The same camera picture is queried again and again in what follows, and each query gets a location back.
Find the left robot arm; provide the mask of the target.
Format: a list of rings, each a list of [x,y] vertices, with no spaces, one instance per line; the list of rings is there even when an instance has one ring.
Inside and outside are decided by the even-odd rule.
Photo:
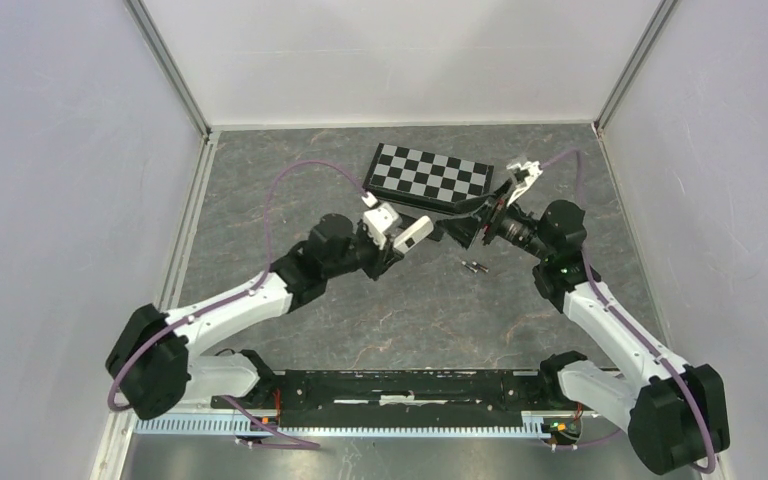
[[[220,395],[240,398],[250,407],[266,405],[274,381],[253,360],[243,354],[203,359],[203,353],[242,330],[307,305],[324,294],[333,278],[363,271],[378,279],[417,243],[409,231],[391,237],[366,220],[353,224],[329,214],[306,240],[244,284],[169,311],[153,304],[137,308],[105,361],[113,379],[109,408],[151,420],[183,400]]]

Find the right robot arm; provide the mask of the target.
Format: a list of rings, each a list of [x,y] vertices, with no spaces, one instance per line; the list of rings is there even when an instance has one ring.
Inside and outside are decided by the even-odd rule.
[[[472,213],[436,222],[462,247],[502,239],[537,258],[535,286],[568,320],[594,340],[618,368],[616,375],[570,351],[540,365],[540,400],[551,408],[570,401],[591,408],[624,432],[638,459],[663,475],[688,466],[705,474],[730,446],[722,376],[692,365],[650,334],[611,293],[585,249],[584,210],[551,202],[540,218],[506,200],[488,197]]]

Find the white red remote control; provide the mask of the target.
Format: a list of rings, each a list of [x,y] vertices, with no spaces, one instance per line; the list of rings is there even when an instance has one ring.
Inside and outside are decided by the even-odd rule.
[[[416,245],[433,233],[434,223],[428,216],[422,216],[393,240],[393,250],[407,255]]]

